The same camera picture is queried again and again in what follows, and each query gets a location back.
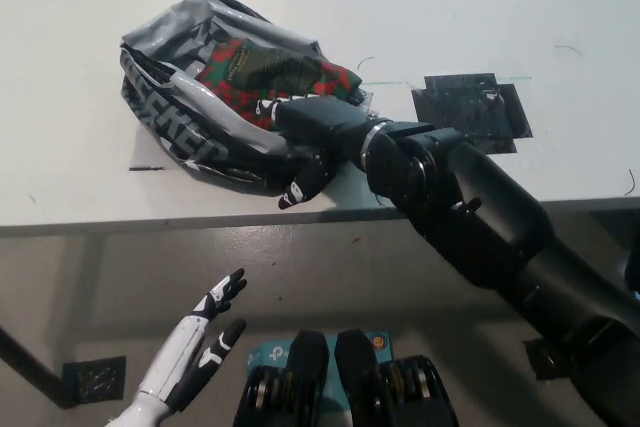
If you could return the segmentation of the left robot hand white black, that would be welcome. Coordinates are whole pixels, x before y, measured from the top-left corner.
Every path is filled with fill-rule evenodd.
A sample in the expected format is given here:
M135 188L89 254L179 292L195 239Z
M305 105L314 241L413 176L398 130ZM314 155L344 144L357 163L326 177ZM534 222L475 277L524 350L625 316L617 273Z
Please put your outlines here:
M219 370L246 328L238 318L204 347L209 324L228 311L247 286L240 268L222 278L172 330L139 384L131 404L110 426L159 426L182 412Z

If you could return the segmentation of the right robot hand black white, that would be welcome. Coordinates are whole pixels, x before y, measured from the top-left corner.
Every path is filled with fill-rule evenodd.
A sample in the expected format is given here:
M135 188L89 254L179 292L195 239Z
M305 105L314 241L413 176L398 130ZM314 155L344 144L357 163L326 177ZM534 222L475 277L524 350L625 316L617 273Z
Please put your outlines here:
M334 96L276 99L258 103L257 112L274 128L312 148L278 201L282 210L307 202L331 182L340 165L361 164L375 131L389 121Z

